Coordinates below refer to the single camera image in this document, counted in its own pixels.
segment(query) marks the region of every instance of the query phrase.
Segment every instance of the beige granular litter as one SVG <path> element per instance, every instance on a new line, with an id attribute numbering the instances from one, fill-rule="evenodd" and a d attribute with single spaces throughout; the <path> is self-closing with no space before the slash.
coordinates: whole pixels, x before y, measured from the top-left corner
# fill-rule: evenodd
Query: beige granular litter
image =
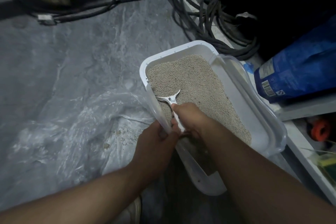
<path id="1" fill-rule="evenodd" d="M 147 78 L 156 96 L 168 97 L 181 90 L 176 98 L 178 104 L 195 103 L 205 114 L 219 121 L 243 142 L 251 143 L 251 134 L 240 121 L 225 94 L 223 84 L 201 56 L 189 55 L 153 66 L 147 72 Z M 170 106 L 166 102 L 159 103 L 170 121 Z"/>

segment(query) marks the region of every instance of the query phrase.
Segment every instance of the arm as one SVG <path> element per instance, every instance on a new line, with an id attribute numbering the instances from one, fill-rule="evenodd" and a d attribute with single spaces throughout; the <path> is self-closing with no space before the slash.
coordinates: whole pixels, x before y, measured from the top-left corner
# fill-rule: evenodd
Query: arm
<path id="1" fill-rule="evenodd" d="M 175 105 L 183 125 L 202 138 L 234 202 L 249 223 L 334 223 L 336 210 L 251 149 L 195 104 Z M 173 129 L 177 130 L 173 119 Z"/>
<path id="2" fill-rule="evenodd" d="M 0 214 L 0 223 L 106 223 L 126 208 L 166 169 L 176 133 L 163 139 L 155 121 L 139 136 L 132 161 L 99 179 Z"/>

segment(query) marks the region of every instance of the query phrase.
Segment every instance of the litter scoop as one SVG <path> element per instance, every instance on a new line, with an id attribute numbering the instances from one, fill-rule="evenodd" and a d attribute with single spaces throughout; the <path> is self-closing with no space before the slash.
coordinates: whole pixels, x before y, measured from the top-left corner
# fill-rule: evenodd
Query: litter scoop
<path id="1" fill-rule="evenodd" d="M 156 97 L 159 101 L 166 101 L 167 103 L 169 103 L 170 108 L 172 104 L 177 104 L 176 102 L 176 96 L 180 93 L 181 90 L 179 90 L 175 95 L 172 95 L 170 97 Z M 186 129 L 183 127 L 182 123 L 180 122 L 179 116 L 176 114 L 176 112 L 173 111 L 174 114 L 174 118 L 177 121 L 177 125 L 179 127 L 179 129 L 181 130 L 181 132 L 183 133 Z"/>

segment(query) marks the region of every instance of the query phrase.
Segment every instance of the crumpled plastic sheet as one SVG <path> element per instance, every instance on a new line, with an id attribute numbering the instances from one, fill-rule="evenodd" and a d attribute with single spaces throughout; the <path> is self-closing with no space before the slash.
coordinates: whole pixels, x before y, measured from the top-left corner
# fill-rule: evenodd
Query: crumpled plastic sheet
<path id="1" fill-rule="evenodd" d="M 80 111 L 25 124 L 0 170 L 2 184 L 9 180 L 1 189 L 0 210 L 126 166 L 138 136 L 154 121 L 144 94 L 117 89 L 85 103 L 75 99 L 73 108 L 82 105 Z"/>

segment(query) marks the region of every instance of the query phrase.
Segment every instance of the blue litter bag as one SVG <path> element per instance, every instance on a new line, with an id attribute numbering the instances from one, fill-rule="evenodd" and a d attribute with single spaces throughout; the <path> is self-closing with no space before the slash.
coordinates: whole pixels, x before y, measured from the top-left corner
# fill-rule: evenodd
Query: blue litter bag
<path id="1" fill-rule="evenodd" d="M 254 79 L 270 103 L 336 87 L 336 16 L 268 60 Z"/>

